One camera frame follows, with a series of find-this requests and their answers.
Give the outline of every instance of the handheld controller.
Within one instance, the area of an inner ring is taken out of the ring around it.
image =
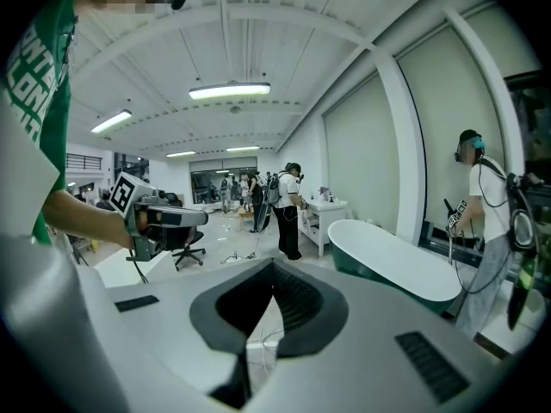
[[[448,261],[449,264],[452,264],[452,256],[453,256],[453,236],[451,234],[451,229],[457,225],[457,222],[459,222],[459,219],[461,218],[461,215],[465,211],[465,208],[467,207],[467,202],[462,200],[457,209],[455,211],[450,206],[449,202],[444,199],[444,203],[446,204],[446,207],[448,208],[448,226],[446,226],[446,235],[448,236],[449,240],[449,251],[448,251]]]
[[[127,260],[135,262],[149,262],[161,251],[184,248],[195,227],[208,222],[208,214],[169,205],[165,191],[128,173],[117,179],[109,203],[132,236],[134,256]],[[145,218],[143,228],[140,222]]]

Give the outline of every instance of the cap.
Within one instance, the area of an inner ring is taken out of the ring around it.
[[[475,130],[465,130],[465,132],[459,135],[459,143],[462,144],[478,136],[480,135]]]

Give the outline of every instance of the backpack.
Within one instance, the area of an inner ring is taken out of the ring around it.
[[[271,206],[277,205],[281,196],[279,195],[279,176],[272,178],[268,181],[268,187],[266,188],[266,203]]]

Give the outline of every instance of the bathtub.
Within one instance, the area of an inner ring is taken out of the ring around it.
[[[328,233],[337,271],[395,287],[436,313],[461,291],[454,267],[375,225],[339,220]]]

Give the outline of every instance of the black pants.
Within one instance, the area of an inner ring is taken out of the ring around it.
[[[260,208],[262,208],[262,204],[260,203],[254,203],[252,204],[252,211],[255,213],[255,220],[254,220],[254,230],[255,231],[261,231],[262,228],[258,228],[258,219],[260,219]]]
[[[299,252],[299,222],[296,206],[274,208],[279,226],[279,250],[287,254],[289,260],[302,257]]]

